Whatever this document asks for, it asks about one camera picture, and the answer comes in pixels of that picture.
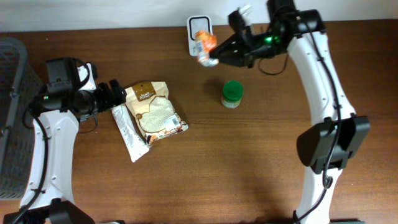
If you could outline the orange tissue packet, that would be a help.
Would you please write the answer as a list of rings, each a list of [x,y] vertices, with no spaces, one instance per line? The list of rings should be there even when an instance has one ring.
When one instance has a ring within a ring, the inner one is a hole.
[[[195,47],[197,50],[197,61],[204,67],[214,67],[219,60],[210,57],[210,51],[217,46],[215,35],[204,30],[199,30],[195,34]]]

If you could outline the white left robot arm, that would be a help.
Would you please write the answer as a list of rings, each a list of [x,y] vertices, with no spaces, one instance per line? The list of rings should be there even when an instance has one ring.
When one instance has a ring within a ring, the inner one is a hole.
[[[27,106],[34,129],[34,150],[28,184],[18,212],[4,223],[94,223],[73,198],[73,148],[79,125],[126,101],[115,79],[95,83],[91,62],[55,58],[46,62],[49,82]]]

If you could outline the white tube with brown cap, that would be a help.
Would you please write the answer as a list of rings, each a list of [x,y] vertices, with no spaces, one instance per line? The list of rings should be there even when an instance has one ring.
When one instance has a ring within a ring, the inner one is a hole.
[[[131,161],[136,162],[149,152],[149,147],[141,139],[140,135],[136,133],[128,109],[124,104],[115,106],[111,112],[127,147]]]

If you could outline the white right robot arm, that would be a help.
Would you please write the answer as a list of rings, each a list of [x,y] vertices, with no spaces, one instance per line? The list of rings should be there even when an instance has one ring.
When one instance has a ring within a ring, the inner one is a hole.
[[[341,86],[320,13],[300,11],[291,0],[268,1],[266,6],[270,22],[265,32],[252,31],[247,9],[241,7],[228,17],[233,35],[212,49],[210,57],[248,68],[280,54],[293,61],[312,125],[296,141],[304,181],[292,223],[330,223],[336,183],[367,136],[370,123],[366,116],[357,115]]]

